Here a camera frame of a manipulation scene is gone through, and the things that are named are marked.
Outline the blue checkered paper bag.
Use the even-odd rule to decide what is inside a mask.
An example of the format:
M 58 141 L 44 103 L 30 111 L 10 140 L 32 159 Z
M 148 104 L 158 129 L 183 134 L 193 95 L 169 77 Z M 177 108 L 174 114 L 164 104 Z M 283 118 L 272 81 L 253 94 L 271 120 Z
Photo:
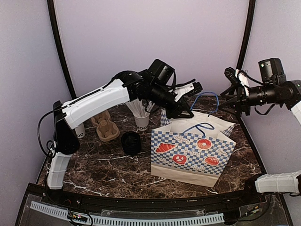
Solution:
M 209 113 L 193 114 L 168 119 L 161 110 L 160 127 L 151 132 L 151 174 L 213 187 L 234 153 L 230 135 L 235 124 Z

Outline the white paper coffee cup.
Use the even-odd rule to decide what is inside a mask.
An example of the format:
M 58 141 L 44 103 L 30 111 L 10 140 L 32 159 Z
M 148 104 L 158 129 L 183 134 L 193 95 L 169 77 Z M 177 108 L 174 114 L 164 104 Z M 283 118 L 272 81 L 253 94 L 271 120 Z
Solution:
M 77 138 L 83 138 L 86 134 L 85 127 L 84 127 L 83 123 L 80 124 L 78 127 L 76 127 L 74 130 L 76 132 Z

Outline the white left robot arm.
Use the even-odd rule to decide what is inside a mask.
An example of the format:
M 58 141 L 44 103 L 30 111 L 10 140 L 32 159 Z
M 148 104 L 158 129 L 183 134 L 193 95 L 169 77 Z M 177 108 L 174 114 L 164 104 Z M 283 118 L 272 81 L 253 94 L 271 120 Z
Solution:
M 136 99 L 151 101 L 166 111 L 168 119 L 192 118 L 184 95 L 191 96 L 193 90 L 201 88 L 194 79 L 178 84 L 170 77 L 176 77 L 175 69 L 165 62 L 155 59 L 148 69 L 140 72 L 122 71 L 111 80 L 74 100 L 53 104 L 53 110 L 44 114 L 54 116 L 54 136 L 42 147 L 43 153 L 51 159 L 51 165 L 46 179 L 48 198 L 56 205 L 66 202 L 66 194 L 60 189 L 72 155 L 79 149 L 79 140 L 75 129 L 86 120 L 102 113 L 116 105 Z

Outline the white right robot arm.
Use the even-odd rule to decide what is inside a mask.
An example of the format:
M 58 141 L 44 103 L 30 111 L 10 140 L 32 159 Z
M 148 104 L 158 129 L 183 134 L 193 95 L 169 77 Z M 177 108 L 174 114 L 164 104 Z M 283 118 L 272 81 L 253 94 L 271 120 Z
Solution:
M 249 86 L 224 91 L 218 109 L 245 122 L 266 171 L 245 182 L 240 200 L 250 204 L 269 193 L 299 197 L 301 120 L 294 110 L 301 105 L 300 74 L 287 76 L 285 62 L 266 56 L 246 60 L 242 71 Z

